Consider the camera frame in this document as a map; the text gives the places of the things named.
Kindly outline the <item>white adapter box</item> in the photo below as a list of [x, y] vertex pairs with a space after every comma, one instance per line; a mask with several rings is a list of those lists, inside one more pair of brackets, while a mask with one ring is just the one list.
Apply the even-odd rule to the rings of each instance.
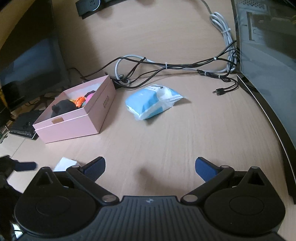
[[71, 166], [79, 165], [77, 161], [72, 159], [68, 159], [66, 157], [62, 157], [58, 164], [53, 168], [54, 172], [62, 172], [66, 171], [67, 168]]

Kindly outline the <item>black plush toy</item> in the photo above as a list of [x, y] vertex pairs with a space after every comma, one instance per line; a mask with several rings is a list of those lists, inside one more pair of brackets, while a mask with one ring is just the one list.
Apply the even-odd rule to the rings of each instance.
[[70, 101], [69, 99], [65, 99], [52, 106], [51, 117], [53, 118], [76, 109], [77, 106], [74, 104], [74, 102]]

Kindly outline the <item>orange plastic pumpkin toy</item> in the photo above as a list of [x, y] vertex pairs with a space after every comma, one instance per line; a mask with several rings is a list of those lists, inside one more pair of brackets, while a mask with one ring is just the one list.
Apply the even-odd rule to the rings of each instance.
[[77, 108], [82, 108], [86, 104], [86, 98], [84, 96], [78, 97], [77, 99], [69, 99], [75, 104]]

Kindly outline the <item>pink pig toy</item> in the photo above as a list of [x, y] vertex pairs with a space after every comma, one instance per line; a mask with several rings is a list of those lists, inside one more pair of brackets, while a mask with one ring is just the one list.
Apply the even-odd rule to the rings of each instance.
[[85, 102], [87, 103], [95, 94], [95, 90], [92, 90], [90, 92], [87, 92], [86, 95], [84, 96]]

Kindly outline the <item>black keyboard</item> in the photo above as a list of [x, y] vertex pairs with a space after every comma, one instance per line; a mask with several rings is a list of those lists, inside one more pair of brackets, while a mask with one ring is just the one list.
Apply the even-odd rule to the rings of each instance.
[[33, 124], [42, 113], [43, 110], [33, 110], [20, 114], [9, 127], [9, 133], [30, 140], [36, 140], [39, 136], [36, 133]]

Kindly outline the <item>pink cardboard box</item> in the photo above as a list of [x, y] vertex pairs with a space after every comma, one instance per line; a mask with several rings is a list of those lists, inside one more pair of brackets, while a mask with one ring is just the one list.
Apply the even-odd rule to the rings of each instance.
[[[52, 107], [60, 101], [77, 99], [91, 91], [94, 92], [83, 107], [51, 117]], [[45, 143], [95, 135], [101, 130], [115, 94], [114, 84], [108, 75], [69, 88], [42, 112], [33, 127]]]

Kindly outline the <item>black power plug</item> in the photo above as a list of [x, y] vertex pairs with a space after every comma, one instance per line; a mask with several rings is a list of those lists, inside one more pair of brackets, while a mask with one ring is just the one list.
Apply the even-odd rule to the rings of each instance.
[[213, 94], [216, 94], [217, 96], [224, 95], [225, 89], [224, 88], [217, 88], [215, 91], [213, 91]]

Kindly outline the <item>blue tissue pack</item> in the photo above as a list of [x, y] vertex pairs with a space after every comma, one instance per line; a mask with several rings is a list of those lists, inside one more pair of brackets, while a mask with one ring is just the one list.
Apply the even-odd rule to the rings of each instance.
[[154, 84], [130, 95], [125, 105], [136, 120], [142, 121], [160, 114], [184, 98], [175, 90]]

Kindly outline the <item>black monitor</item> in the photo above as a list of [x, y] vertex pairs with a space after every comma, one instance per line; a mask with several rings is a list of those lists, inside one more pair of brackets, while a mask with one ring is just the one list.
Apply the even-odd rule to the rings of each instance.
[[1, 48], [1, 90], [8, 108], [70, 84], [52, 1], [34, 1]]

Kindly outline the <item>computer case glass panel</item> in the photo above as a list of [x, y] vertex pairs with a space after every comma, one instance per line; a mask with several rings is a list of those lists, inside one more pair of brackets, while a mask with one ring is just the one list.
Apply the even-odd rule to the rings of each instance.
[[295, 198], [295, 1], [232, 1], [240, 83], [270, 121]]

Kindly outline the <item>black speaker device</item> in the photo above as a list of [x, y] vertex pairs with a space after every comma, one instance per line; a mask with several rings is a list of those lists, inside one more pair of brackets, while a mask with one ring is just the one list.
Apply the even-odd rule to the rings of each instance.
[[84, 16], [120, 2], [118, 0], [79, 0], [75, 5], [78, 16]]

